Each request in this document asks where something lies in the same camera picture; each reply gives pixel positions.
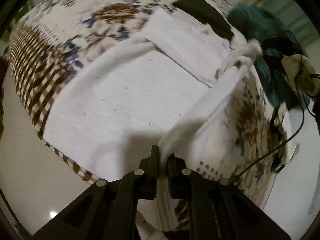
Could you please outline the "floral bed blanket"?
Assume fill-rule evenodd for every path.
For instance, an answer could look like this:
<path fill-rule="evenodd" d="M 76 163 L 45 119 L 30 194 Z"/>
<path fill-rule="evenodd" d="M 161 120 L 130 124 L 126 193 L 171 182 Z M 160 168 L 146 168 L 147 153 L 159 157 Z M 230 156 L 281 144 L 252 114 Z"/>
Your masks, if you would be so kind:
<path fill-rule="evenodd" d="M 92 174 L 44 140 L 45 125 L 55 99 L 72 78 L 102 53 L 140 32 L 157 9 L 179 20 L 209 26 L 174 7 L 174 1 L 44 0 L 13 29 L 9 39 L 9 66 L 16 93 L 39 139 L 83 180 L 94 182 L 104 178 Z M 230 50 L 247 41 L 228 22 L 227 15 L 233 8 L 226 0 L 205 1 L 231 26 L 234 33 L 231 41 L 214 32 Z M 248 107 L 241 119 L 254 150 L 249 162 L 231 177 L 239 176 L 236 186 L 257 206 L 263 207 L 270 193 L 274 149 L 278 146 L 273 138 L 277 132 L 287 135 L 291 126 L 286 105 L 276 111 L 267 99 L 254 64 L 252 73 L 256 88 L 244 90 Z"/>

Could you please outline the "black folded garment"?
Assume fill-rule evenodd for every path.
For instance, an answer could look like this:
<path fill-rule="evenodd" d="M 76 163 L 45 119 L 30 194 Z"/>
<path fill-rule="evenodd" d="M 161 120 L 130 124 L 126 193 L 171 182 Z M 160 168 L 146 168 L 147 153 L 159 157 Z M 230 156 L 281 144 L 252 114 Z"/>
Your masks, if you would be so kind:
<path fill-rule="evenodd" d="M 231 41 L 234 36 L 231 26 L 223 16 L 205 0 L 176 0 L 172 5 L 186 12 L 202 24 L 208 24 L 221 38 Z"/>

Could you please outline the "cream crumpled cloth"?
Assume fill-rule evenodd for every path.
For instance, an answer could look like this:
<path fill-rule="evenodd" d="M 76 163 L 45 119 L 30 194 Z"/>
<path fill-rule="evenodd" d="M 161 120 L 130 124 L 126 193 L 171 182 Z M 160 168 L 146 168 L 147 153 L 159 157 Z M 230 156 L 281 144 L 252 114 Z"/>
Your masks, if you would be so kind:
<path fill-rule="evenodd" d="M 291 88 L 300 94 L 314 97 L 319 92 L 319 80 L 312 78 L 311 74 L 316 74 L 316 70 L 309 58 L 300 54 L 283 56 L 281 59 L 287 81 Z"/>

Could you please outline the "white knit garment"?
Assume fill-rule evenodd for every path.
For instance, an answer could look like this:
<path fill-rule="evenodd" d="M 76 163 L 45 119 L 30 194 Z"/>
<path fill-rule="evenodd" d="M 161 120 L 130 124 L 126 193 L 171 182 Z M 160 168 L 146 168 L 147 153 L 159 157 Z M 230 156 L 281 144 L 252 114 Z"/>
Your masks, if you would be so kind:
<path fill-rule="evenodd" d="M 102 53 L 55 99 L 44 140 L 92 174 L 121 178 L 159 147 L 155 200 L 138 211 L 154 228 L 182 225 L 180 200 L 169 197 L 165 166 L 171 154 L 210 178 L 229 178 L 250 160 L 254 148 L 241 116 L 246 87 L 261 53 L 257 40 L 233 50 L 205 25 L 179 20 L 163 9 L 145 27 Z"/>

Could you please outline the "dark green plush blanket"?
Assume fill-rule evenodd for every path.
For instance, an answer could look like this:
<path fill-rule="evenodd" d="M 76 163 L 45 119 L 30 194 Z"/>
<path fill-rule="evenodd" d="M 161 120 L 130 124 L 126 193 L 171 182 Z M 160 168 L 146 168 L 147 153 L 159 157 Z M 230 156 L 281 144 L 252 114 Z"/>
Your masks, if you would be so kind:
<path fill-rule="evenodd" d="M 288 84 L 281 64 L 283 56 L 307 56 L 295 35 L 271 12 L 253 5 L 234 7 L 227 20 L 246 40 L 259 41 L 263 54 L 256 58 L 254 66 L 272 106 L 277 108 L 282 103 L 286 103 L 287 109 L 298 106 L 298 97 Z"/>

